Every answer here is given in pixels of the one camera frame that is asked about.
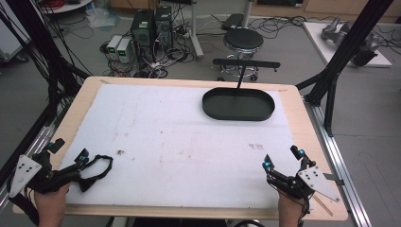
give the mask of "pencil mark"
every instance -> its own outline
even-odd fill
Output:
[[[259,150],[264,150],[264,149],[263,149],[263,145],[258,145],[258,144],[257,144],[256,147],[257,147],[257,149],[259,149]]]

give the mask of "electronic equipment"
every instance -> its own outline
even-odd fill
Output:
[[[130,63],[133,58],[131,38],[123,38],[117,47],[118,59],[121,63]]]
[[[241,28],[242,27],[242,18],[244,18],[244,14],[241,13],[234,13],[231,14],[227,20],[221,25],[221,29],[223,30],[231,30],[234,28]]]
[[[171,21],[171,6],[162,6],[156,8],[156,28],[157,40],[159,41],[159,48],[168,50],[173,47],[173,27]]]
[[[152,9],[136,11],[131,25],[131,34],[138,62],[155,62],[157,52],[156,24]]]
[[[109,52],[109,59],[118,61],[117,47],[123,37],[120,35],[114,35],[112,40],[107,44],[107,52]]]

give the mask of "power supply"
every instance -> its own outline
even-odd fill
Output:
[[[118,59],[121,63],[130,63],[133,57],[131,38],[123,38],[117,48]]]
[[[107,52],[109,52],[109,59],[118,61],[117,47],[123,37],[120,35],[115,35],[112,40],[107,44]]]

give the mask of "black metal frame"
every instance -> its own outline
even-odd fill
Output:
[[[90,77],[90,75],[78,69],[62,56],[48,29],[44,26],[44,22],[41,20],[41,17],[32,5],[33,2],[30,0],[6,0],[6,2],[24,27],[38,53],[45,61],[45,68],[39,65],[36,61],[35,64],[43,76],[44,74],[47,75],[45,79],[49,85],[49,104],[21,141],[17,149],[13,151],[5,165],[1,168],[0,187],[6,182],[7,177],[15,168],[19,156],[26,153],[43,126],[50,125],[57,117],[57,109],[62,98],[75,96],[78,93],[80,84],[75,76],[82,79]],[[31,47],[24,42],[13,27],[7,14],[5,15],[0,11],[0,19],[16,37],[29,57],[33,60],[37,59],[36,55],[31,50]]]
[[[313,106],[320,106],[322,98],[327,93],[324,128],[330,136],[333,136],[332,120],[334,100],[337,80],[339,79],[340,73],[349,60],[357,54],[360,45],[392,4],[392,1],[393,0],[370,0],[358,16],[333,58],[321,73],[296,85],[298,90],[302,90],[316,83],[312,91],[305,96],[305,101]]]

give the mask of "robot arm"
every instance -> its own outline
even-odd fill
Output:
[[[295,199],[304,199],[305,210],[303,216],[308,214],[309,198],[315,191],[325,195],[332,201],[340,201],[340,198],[325,179],[324,174],[316,166],[316,163],[307,157],[305,151],[295,146],[292,146],[290,150],[297,160],[301,160],[300,170],[295,174],[295,177],[285,176],[274,170],[274,164],[267,154],[265,162],[262,164],[267,174],[267,182]]]

